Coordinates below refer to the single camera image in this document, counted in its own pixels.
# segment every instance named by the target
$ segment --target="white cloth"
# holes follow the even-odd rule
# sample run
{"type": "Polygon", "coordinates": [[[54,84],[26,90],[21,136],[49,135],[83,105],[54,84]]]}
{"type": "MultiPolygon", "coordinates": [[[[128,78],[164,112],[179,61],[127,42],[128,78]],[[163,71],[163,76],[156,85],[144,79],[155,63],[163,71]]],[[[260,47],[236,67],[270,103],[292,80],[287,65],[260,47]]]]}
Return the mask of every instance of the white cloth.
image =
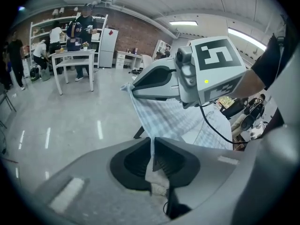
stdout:
{"type": "Polygon", "coordinates": [[[37,45],[36,49],[34,50],[33,55],[39,58],[43,57],[44,56],[43,50],[46,51],[46,44],[40,43],[39,45],[37,45]]]}
{"type": "Polygon", "coordinates": [[[57,43],[60,41],[61,28],[53,28],[50,31],[50,43],[57,43]]]}
{"type": "MultiPolygon", "coordinates": [[[[154,154],[154,138],[167,137],[199,146],[232,150],[226,142],[204,121],[199,107],[183,109],[176,99],[166,101],[135,98],[134,85],[125,84],[121,90],[130,95],[141,124],[151,139],[151,155],[154,154]]],[[[225,138],[232,141],[230,122],[214,105],[203,108],[209,123],[225,138]]]]}

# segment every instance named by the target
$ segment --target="table leg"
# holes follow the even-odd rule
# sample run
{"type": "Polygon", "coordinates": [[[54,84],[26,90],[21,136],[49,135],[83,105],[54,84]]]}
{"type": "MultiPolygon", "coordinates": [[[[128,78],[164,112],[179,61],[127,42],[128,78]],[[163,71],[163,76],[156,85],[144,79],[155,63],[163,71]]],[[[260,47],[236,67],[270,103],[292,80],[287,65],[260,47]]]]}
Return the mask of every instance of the table leg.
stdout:
{"type": "Polygon", "coordinates": [[[60,82],[58,81],[58,76],[57,76],[57,71],[56,71],[56,61],[55,61],[55,58],[52,58],[52,67],[53,67],[54,78],[55,78],[55,82],[56,82],[56,86],[57,86],[58,92],[60,93],[60,95],[62,95],[62,90],[60,88],[60,82]]]}
{"type": "Polygon", "coordinates": [[[136,57],[134,57],[132,59],[132,63],[131,63],[131,66],[130,66],[130,69],[133,70],[135,68],[135,62],[136,62],[136,57]]]}
{"type": "Polygon", "coordinates": [[[89,55],[89,74],[90,74],[90,90],[93,91],[94,90],[94,86],[93,86],[94,56],[92,53],[89,55]]]}
{"type": "Polygon", "coordinates": [[[65,76],[66,83],[69,83],[68,74],[67,74],[67,66],[64,66],[64,76],[65,76]]]}

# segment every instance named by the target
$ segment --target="ceiling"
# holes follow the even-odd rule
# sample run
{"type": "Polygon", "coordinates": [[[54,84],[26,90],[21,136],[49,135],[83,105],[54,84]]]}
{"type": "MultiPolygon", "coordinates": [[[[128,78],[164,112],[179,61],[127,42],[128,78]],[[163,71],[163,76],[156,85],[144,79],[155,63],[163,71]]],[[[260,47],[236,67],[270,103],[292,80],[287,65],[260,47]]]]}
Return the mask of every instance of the ceiling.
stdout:
{"type": "MultiPolygon", "coordinates": [[[[55,7],[80,5],[95,0],[29,0],[27,12],[19,21],[41,11],[55,7]]],[[[281,15],[285,12],[275,0],[96,0],[108,1],[109,6],[120,6],[138,12],[156,24],[161,24],[168,32],[186,37],[210,37],[226,35],[231,27],[242,31],[267,44],[273,32],[283,27],[281,15]],[[197,21],[198,26],[172,26],[170,21],[197,21]]],[[[263,51],[247,41],[230,35],[239,50],[251,54],[256,59],[263,51]]]]}

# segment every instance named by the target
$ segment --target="concrete floor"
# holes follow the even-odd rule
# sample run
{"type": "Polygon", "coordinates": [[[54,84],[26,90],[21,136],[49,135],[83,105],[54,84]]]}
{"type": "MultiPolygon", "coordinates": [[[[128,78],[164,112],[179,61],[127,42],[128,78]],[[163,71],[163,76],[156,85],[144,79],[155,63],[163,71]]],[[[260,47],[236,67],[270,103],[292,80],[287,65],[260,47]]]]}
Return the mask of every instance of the concrete floor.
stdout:
{"type": "Polygon", "coordinates": [[[0,120],[7,126],[1,128],[7,140],[1,160],[12,179],[33,193],[81,155],[133,139],[141,124],[128,94],[120,91],[132,82],[129,71],[98,70],[93,92],[86,74],[75,82],[76,72],[70,70],[69,84],[59,75],[63,95],[53,76],[45,82],[27,79],[24,91],[15,85],[8,96],[17,112],[5,102],[0,107],[0,120]]]}

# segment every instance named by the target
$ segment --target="cap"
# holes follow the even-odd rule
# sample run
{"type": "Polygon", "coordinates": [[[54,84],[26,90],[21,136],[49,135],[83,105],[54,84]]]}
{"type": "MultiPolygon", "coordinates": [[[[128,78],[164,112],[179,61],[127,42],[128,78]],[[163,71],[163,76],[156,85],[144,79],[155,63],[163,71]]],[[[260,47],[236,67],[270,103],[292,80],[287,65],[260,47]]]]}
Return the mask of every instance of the cap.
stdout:
{"type": "Polygon", "coordinates": [[[88,10],[88,11],[91,11],[91,10],[93,10],[93,7],[94,7],[94,6],[93,6],[91,3],[86,3],[86,4],[84,5],[83,9],[88,10]]]}

